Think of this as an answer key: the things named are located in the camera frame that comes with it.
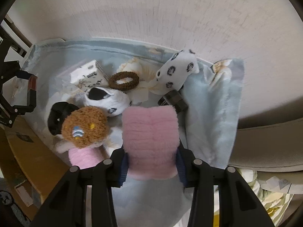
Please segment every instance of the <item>brown hair tie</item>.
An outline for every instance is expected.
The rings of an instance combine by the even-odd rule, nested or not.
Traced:
[[[132,78],[132,81],[122,84],[117,84],[117,80],[124,78]],[[120,91],[134,89],[139,84],[139,76],[134,72],[118,72],[110,77],[109,87]]]

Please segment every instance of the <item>light blue fleece cloth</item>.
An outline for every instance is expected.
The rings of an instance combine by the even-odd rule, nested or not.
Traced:
[[[175,52],[164,47],[113,39],[49,41],[34,45],[23,69],[38,76],[37,107],[33,113],[26,114],[26,120],[50,147],[53,145],[52,136],[45,134],[45,119],[49,114],[46,105],[49,98],[54,98],[54,94],[62,88],[58,81],[62,72],[82,60],[88,62],[96,59],[111,76],[122,63],[133,57],[163,64]],[[233,59],[227,66],[228,74],[220,78],[211,69],[211,63],[198,59],[198,64],[200,72],[191,74],[181,90],[189,105],[187,113],[179,120],[181,140],[196,158],[211,166],[225,168],[237,130],[243,61]],[[23,104],[27,83],[17,81],[17,84],[19,90],[12,104]],[[149,100],[143,106],[157,106],[160,97],[149,93]],[[128,177],[121,188],[113,189],[113,200],[120,227],[171,227],[191,206],[191,195],[184,193],[178,176],[161,181],[136,181]]]

